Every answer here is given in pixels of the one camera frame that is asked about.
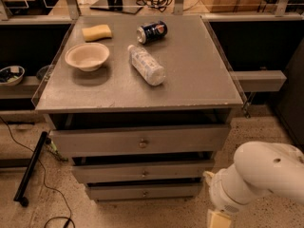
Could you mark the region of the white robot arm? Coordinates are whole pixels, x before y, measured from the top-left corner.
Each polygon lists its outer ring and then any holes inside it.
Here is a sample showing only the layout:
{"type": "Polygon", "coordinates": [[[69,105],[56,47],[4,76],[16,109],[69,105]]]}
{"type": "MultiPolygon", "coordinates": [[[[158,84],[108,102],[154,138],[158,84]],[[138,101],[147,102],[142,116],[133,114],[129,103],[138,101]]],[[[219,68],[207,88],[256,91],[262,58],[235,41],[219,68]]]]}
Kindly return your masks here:
{"type": "Polygon", "coordinates": [[[232,165],[203,173],[215,206],[207,212],[207,228],[231,228],[231,216],[272,194],[304,204],[303,160],[303,153],[290,144],[242,144],[232,165]]]}

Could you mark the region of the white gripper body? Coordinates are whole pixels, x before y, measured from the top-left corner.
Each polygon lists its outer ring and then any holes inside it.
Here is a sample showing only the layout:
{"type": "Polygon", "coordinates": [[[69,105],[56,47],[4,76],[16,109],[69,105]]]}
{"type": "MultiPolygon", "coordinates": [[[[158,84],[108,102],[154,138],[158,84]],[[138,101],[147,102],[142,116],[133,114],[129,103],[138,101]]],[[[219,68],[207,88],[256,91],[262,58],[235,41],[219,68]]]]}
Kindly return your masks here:
{"type": "Polygon", "coordinates": [[[212,178],[209,184],[210,200],[217,210],[226,215],[235,215],[244,209],[244,205],[237,203],[228,196],[223,186],[223,176],[225,170],[219,170],[212,178]]]}

